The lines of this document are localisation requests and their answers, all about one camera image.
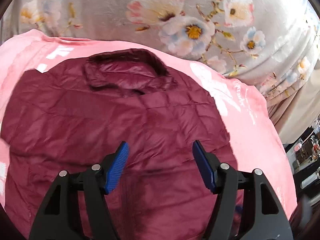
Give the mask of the maroon puffer jacket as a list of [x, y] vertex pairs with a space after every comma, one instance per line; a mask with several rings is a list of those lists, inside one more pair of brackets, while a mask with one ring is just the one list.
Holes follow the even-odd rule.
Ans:
[[23, 73], [1, 138], [10, 147], [5, 210], [24, 236], [61, 170], [81, 172], [122, 141], [129, 158], [106, 198], [122, 239], [200, 239], [216, 197], [192, 154], [195, 140], [236, 166], [214, 99], [144, 49], [68, 59]]

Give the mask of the grey floral bed sheet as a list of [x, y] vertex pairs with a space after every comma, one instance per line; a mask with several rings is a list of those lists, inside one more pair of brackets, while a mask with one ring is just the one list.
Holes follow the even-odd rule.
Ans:
[[305, 85], [319, 57], [319, 18], [308, 0], [12, 0], [1, 41], [30, 29], [198, 60], [271, 104]]

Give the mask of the dark cluttered shelf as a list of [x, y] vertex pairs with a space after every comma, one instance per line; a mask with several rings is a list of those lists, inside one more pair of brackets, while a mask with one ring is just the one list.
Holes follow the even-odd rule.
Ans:
[[298, 202], [291, 216], [296, 235], [319, 209], [319, 118], [294, 143], [285, 145], [285, 151]]

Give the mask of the pink blanket with white prints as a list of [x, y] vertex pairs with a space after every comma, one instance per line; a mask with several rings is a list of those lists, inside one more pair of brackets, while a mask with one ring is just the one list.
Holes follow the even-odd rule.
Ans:
[[[66, 59], [138, 47], [137, 43], [125, 41], [49, 37], [35, 29], [14, 36], [1, 45], [1, 110], [5, 110], [16, 82], [26, 70], [43, 73]], [[255, 87], [227, 79], [205, 64], [156, 49], [152, 52], [167, 66], [190, 76], [214, 97], [231, 136], [239, 169], [261, 169], [290, 217], [297, 206], [295, 184], [281, 140], [268, 117], [264, 97]]]

